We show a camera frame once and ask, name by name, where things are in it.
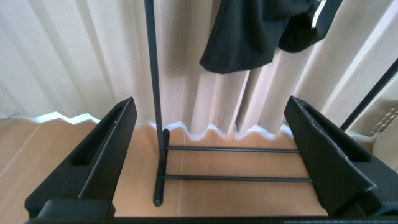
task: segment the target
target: curtain fold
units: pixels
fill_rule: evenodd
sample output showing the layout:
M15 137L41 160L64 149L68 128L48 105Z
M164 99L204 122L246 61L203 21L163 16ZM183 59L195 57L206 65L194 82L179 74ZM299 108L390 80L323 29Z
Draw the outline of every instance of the curtain fold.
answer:
M227 75L199 65L219 0L155 0L164 125L275 133L290 95L341 125L398 57L398 4L343 1L326 38L303 52ZM101 119L133 96L155 120L144 1L3 1L0 118L58 111Z

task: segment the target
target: beige pleated curtain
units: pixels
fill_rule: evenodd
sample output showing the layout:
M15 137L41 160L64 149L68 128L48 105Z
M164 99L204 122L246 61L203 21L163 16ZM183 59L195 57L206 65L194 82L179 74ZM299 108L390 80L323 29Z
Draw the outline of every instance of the beige pleated curtain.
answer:
M155 0L164 125L276 132L290 95L341 125L398 57L398 3L343 1L325 40L219 75L199 65L217 0ZM143 0L1 1L0 118L58 111L101 119L133 96L155 120Z

